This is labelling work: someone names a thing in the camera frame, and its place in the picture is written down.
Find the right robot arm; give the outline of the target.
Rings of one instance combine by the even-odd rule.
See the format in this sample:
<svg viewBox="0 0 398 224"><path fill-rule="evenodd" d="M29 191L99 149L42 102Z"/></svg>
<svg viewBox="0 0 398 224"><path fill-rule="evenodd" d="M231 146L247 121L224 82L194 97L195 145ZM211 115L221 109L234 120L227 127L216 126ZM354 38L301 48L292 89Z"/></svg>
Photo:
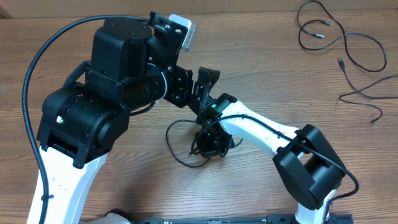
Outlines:
<svg viewBox="0 0 398 224"><path fill-rule="evenodd" d="M302 129L271 121L226 93L213 99L196 98L203 129L196 134L191 153L206 158L225 156L239 136L264 150L289 194L297 201L294 223L328 223L335 192L346 176L346 167L322 132L312 126Z"/></svg>

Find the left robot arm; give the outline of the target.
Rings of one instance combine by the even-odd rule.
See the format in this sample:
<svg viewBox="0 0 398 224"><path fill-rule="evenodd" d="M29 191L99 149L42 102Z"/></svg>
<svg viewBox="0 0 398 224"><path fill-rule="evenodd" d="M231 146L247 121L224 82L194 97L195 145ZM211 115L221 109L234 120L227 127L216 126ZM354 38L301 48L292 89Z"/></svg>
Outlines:
<svg viewBox="0 0 398 224"><path fill-rule="evenodd" d="M91 58L67 77L42 105L33 133L23 117L39 167L29 223L78 223L90 187L129 119L165 99L202 117L219 72L192 72L177 65L196 25L181 16L150 18L103 15Z"/></svg>

